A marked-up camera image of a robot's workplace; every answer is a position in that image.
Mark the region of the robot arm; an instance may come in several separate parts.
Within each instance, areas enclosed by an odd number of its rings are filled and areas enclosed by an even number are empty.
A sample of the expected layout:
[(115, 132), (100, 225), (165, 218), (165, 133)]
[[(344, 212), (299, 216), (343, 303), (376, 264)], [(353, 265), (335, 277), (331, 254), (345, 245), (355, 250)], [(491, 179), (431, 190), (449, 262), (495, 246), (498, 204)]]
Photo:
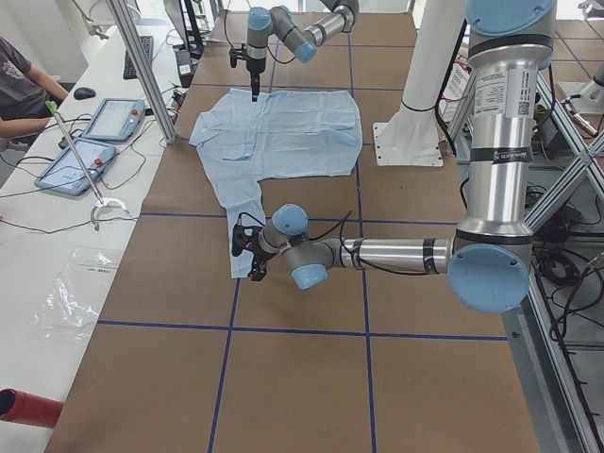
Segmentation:
[(252, 101), (260, 96), (260, 75), (265, 71), (269, 38), (275, 35), (302, 63), (311, 61), (317, 49), (339, 33), (349, 33), (360, 11), (358, 1), (323, 1), (329, 14), (305, 29), (299, 28), (284, 6), (271, 9), (253, 7), (247, 16), (246, 42), (236, 47), (229, 43), (230, 66), (245, 62), (250, 74)]
[(524, 211), (537, 76), (550, 62), (552, 1), (431, 1), (411, 59), (400, 107), (373, 126), (382, 165), (423, 165), (436, 153), (436, 113), (462, 38), (469, 41), (474, 84), (469, 197), (453, 238), (312, 238), (299, 206), (270, 220), (234, 225), (231, 253), (261, 280), (282, 256), (306, 290), (332, 268), (375, 269), (403, 276), (447, 274), (454, 295), (475, 310), (504, 312), (529, 291), (532, 230)]

